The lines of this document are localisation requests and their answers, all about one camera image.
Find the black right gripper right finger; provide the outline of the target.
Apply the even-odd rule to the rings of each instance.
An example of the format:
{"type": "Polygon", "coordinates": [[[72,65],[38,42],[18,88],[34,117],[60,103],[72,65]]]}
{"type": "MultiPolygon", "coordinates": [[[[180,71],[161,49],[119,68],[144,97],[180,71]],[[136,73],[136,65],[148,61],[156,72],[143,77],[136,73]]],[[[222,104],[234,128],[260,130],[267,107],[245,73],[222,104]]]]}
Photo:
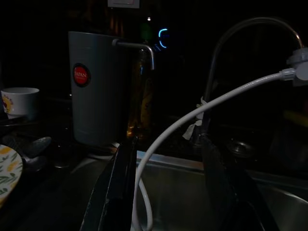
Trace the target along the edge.
{"type": "Polygon", "coordinates": [[[205,184],[218,231],[267,231],[269,209],[256,183],[233,158],[201,136],[205,184]]]}

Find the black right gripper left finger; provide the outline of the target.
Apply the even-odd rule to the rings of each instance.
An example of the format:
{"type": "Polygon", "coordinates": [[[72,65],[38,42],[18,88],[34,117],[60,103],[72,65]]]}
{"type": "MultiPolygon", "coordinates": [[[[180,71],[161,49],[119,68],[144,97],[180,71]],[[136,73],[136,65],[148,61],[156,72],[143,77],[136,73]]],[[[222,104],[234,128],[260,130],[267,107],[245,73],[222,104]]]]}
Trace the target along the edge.
{"type": "Polygon", "coordinates": [[[100,174],[81,231],[129,231],[135,187],[138,138],[124,140],[100,174]]]}

